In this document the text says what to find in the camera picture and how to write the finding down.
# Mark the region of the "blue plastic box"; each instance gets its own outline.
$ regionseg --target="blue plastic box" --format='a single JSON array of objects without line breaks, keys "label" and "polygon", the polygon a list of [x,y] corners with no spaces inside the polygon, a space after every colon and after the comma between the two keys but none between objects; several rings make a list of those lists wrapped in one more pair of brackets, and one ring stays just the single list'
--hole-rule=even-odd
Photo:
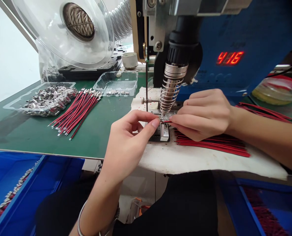
[{"label": "blue plastic box", "polygon": [[84,159],[0,152],[0,204],[34,167],[0,218],[0,235],[34,235],[34,215],[43,199],[79,179]]},{"label": "blue plastic box", "polygon": [[238,236],[265,236],[243,187],[260,189],[258,196],[292,236],[292,186],[242,178],[218,182]]}]

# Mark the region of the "bolt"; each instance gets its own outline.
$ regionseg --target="bolt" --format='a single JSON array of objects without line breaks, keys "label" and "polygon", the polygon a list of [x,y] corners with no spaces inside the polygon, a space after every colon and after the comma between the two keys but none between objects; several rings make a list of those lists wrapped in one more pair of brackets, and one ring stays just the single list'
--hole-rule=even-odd
[{"label": "bolt", "polygon": [[153,8],[156,5],[156,0],[148,0],[147,3],[150,8]]},{"label": "bolt", "polygon": [[157,50],[160,50],[162,48],[162,43],[160,41],[156,42],[155,47]]}]

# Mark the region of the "hand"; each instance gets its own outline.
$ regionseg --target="hand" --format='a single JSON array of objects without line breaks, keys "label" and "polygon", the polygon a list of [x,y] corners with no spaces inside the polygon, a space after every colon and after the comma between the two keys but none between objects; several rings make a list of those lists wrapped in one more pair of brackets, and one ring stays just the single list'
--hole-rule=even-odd
[{"label": "hand", "polygon": [[[139,121],[148,124],[143,128]],[[159,123],[157,115],[140,110],[133,110],[114,122],[111,126],[101,174],[105,174],[108,179],[112,178],[115,184],[129,176],[137,167],[146,144]]]},{"label": "hand", "polygon": [[234,109],[220,89],[205,90],[190,95],[170,117],[170,125],[198,142],[224,133],[233,122]]}]

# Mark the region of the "workbench surface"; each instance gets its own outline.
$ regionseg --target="workbench surface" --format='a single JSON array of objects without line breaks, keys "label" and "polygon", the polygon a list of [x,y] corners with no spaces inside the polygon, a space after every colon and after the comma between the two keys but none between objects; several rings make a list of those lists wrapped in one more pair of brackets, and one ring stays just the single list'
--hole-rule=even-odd
[{"label": "workbench surface", "polygon": [[[35,88],[39,83],[34,83],[0,102],[0,150],[103,159],[111,124],[130,111],[134,97],[102,97],[70,141],[71,135],[57,136],[58,132],[48,127],[58,116],[26,116],[15,110],[3,109],[4,105]],[[89,89],[94,84],[95,81],[77,81],[75,86],[80,90]],[[135,94],[145,85],[145,73],[140,72]],[[245,98],[244,102],[251,103],[248,98]],[[257,103],[292,117],[292,105],[279,107],[258,100]]]}]

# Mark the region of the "red led digits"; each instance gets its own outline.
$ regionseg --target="red led digits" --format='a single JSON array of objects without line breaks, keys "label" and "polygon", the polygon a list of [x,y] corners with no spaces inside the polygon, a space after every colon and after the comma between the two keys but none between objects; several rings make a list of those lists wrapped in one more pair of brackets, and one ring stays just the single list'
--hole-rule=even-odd
[{"label": "red led digits", "polygon": [[226,59],[224,59],[223,64],[229,64],[229,62],[231,61],[232,58],[234,58],[235,52],[230,52],[228,54],[228,56],[226,57]]},{"label": "red led digits", "polygon": [[238,64],[243,56],[244,52],[222,52],[220,53],[217,65],[221,66],[235,66]]},{"label": "red led digits", "polygon": [[224,58],[226,57],[228,53],[227,52],[222,52],[220,53],[219,57],[218,57],[218,61],[217,61],[217,64],[221,64],[222,61],[224,60]]},{"label": "red led digits", "polygon": [[243,54],[244,54],[244,52],[238,52],[237,55],[235,56],[235,58],[232,59],[230,64],[231,65],[237,64],[241,60],[241,57],[242,57]]}]

